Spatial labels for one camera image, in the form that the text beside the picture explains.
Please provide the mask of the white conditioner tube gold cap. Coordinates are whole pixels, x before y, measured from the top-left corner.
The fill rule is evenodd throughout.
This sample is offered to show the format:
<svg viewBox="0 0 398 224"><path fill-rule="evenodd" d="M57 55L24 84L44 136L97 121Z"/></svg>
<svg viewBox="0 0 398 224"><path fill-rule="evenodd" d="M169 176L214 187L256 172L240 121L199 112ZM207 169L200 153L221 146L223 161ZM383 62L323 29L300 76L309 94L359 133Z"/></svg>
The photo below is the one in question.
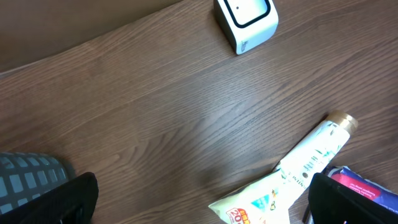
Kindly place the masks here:
<svg viewBox="0 0 398 224"><path fill-rule="evenodd" d="M334 110L278 162L275 169L284 180L286 206L305 192L314 174L323 171L357 128L355 118Z"/></svg>

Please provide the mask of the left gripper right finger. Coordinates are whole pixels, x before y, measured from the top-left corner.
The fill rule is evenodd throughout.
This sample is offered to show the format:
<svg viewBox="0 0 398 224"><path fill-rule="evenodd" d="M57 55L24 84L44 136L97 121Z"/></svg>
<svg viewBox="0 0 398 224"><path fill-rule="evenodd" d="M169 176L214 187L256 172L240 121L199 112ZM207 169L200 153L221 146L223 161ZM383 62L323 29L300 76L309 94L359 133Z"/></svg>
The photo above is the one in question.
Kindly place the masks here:
<svg viewBox="0 0 398 224"><path fill-rule="evenodd" d="M397 214L348 187L316 173L308 192L315 224L397 224Z"/></svg>

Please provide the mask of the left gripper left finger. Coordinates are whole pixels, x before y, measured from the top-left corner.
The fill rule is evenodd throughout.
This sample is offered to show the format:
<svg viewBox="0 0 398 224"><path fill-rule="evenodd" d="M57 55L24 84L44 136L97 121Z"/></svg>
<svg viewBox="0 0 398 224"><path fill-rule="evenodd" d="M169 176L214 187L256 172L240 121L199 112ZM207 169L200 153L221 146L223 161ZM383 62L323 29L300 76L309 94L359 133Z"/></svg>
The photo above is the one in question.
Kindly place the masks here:
<svg viewBox="0 0 398 224"><path fill-rule="evenodd" d="M92 172L60 185L1 215L4 224L90 224L99 194Z"/></svg>

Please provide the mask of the cream snack bag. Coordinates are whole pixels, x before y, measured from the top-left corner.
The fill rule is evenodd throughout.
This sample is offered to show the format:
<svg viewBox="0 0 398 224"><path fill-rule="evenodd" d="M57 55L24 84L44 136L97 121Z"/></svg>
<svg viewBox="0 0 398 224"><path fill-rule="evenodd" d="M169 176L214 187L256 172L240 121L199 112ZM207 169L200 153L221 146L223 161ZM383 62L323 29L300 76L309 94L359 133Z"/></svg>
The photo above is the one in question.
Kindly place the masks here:
<svg viewBox="0 0 398 224"><path fill-rule="evenodd" d="M247 184L208 206L228 224L289 223L289 209L281 171Z"/></svg>

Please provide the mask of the red purple liners pack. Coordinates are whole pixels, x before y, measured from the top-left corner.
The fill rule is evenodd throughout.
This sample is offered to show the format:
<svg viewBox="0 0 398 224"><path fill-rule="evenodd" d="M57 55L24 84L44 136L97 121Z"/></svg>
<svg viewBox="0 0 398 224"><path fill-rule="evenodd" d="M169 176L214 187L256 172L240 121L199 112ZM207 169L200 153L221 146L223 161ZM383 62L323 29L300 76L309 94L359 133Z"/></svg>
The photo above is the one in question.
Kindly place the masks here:
<svg viewBox="0 0 398 224"><path fill-rule="evenodd" d="M324 174L384 208L397 213L397 194L375 182L362 178L349 167L328 167Z"/></svg>

